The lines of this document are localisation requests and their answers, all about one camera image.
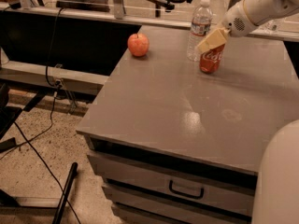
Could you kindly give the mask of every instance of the red can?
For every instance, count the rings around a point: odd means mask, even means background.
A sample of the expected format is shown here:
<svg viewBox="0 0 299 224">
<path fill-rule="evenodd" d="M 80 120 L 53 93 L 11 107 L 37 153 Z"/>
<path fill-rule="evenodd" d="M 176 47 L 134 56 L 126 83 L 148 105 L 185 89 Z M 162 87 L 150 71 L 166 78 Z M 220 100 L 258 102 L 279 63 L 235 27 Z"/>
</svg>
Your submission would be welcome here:
<svg viewBox="0 0 299 224">
<path fill-rule="evenodd" d="M 212 49 L 200 57 L 199 68 L 204 73 L 214 73 L 218 70 L 225 44 Z"/>
</svg>

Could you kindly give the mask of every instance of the water bottle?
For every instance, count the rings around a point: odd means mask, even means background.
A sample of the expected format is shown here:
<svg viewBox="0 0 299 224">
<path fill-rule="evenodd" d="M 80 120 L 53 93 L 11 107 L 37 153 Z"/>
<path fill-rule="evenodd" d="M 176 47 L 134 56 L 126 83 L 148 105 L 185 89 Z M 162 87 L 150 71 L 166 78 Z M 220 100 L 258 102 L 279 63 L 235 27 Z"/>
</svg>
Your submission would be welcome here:
<svg viewBox="0 0 299 224">
<path fill-rule="evenodd" d="M 195 9 L 192 15 L 187 57 L 194 62 L 198 62 L 201 55 L 195 50 L 195 47 L 208 33 L 213 19 L 213 13 L 209 4 L 210 0 L 200 0 L 200 6 Z"/>
</svg>

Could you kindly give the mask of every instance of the red apple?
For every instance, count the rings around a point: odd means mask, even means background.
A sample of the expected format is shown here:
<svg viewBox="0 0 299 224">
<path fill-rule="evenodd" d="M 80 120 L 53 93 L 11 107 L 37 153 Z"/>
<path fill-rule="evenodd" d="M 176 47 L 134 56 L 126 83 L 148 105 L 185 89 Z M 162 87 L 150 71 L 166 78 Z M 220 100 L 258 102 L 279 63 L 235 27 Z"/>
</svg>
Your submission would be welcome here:
<svg viewBox="0 0 299 224">
<path fill-rule="evenodd" d="M 144 34 L 132 34 L 128 39 L 128 49 L 134 56 L 144 56 L 147 54 L 149 46 L 149 39 Z"/>
</svg>

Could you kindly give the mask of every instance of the speckled floor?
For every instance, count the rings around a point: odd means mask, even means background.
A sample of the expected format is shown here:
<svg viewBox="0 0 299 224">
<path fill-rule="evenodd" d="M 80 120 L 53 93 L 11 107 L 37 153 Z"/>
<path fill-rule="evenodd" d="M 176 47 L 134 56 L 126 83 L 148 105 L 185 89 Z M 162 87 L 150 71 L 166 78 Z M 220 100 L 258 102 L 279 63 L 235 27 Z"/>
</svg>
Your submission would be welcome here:
<svg viewBox="0 0 299 224">
<path fill-rule="evenodd" d="M 24 107 L 31 99 L 31 92 L 12 90 L 9 105 Z M 53 98 L 46 96 L 30 112 L 22 112 L 17 119 L 28 139 L 50 126 L 50 111 Z M 48 164 L 64 186 L 71 164 L 78 163 L 78 175 L 73 183 L 69 202 L 74 207 L 81 223 L 121 224 L 111 211 L 111 201 L 101 190 L 102 179 L 94 175 L 87 160 L 88 147 L 76 126 L 82 119 L 88 105 L 80 102 L 74 114 L 68 114 L 67 100 L 56 101 L 50 130 L 32 141 L 32 145 Z M 1 139 L 16 137 L 17 143 L 24 141 L 15 125 Z M 23 145 L 12 152 L 0 154 L 0 189 L 16 197 L 60 198 L 61 190 L 54 178 L 29 145 Z M 0 209 L 1 224 L 52 223 L 53 210 Z M 62 223 L 78 223 L 69 207 L 65 208 Z"/>
</svg>

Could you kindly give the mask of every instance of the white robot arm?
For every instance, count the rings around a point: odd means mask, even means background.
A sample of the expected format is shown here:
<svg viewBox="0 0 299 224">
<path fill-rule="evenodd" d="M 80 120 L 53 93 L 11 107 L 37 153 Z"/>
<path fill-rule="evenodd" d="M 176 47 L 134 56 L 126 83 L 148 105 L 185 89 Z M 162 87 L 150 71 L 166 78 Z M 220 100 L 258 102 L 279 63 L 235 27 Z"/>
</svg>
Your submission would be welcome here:
<svg viewBox="0 0 299 224">
<path fill-rule="evenodd" d="M 241 0 L 231 7 L 214 31 L 198 45 L 200 53 L 226 43 L 228 35 L 245 36 L 260 25 L 299 12 L 299 0 Z"/>
</svg>

